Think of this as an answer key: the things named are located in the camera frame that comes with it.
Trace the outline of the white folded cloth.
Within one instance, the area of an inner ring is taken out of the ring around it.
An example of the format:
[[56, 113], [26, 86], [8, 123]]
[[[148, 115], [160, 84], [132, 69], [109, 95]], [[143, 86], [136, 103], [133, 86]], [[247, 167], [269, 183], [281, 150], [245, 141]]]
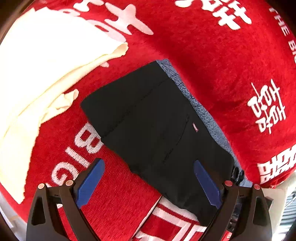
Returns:
[[71, 106], [74, 84], [127, 49], [87, 20], [46, 7], [14, 22], [1, 43], [1, 184], [17, 203], [41, 124]]

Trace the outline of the black pants with blue stripe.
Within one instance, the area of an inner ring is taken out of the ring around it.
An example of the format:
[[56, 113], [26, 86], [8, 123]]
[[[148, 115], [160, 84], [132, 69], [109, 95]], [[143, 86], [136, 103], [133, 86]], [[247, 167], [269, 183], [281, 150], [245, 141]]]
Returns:
[[157, 60], [99, 88], [81, 108], [101, 141], [130, 170], [207, 226], [217, 208], [194, 162], [240, 183], [244, 173], [222, 130], [191, 95], [170, 61]]

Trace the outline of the red sofa cover with characters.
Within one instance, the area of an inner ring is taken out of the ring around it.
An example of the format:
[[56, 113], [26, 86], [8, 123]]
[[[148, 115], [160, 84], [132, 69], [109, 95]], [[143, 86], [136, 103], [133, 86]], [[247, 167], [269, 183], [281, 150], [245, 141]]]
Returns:
[[170, 61], [222, 130], [244, 173], [233, 184], [265, 192], [295, 172], [295, 31], [279, 8], [267, 1], [33, 1], [23, 14], [45, 7], [87, 20], [128, 49], [74, 84], [71, 106], [41, 124], [23, 202], [1, 184], [26, 224], [39, 184], [75, 180], [99, 158], [104, 173], [81, 207], [99, 239], [202, 236], [208, 225], [133, 173], [81, 108], [91, 93], [157, 60]]

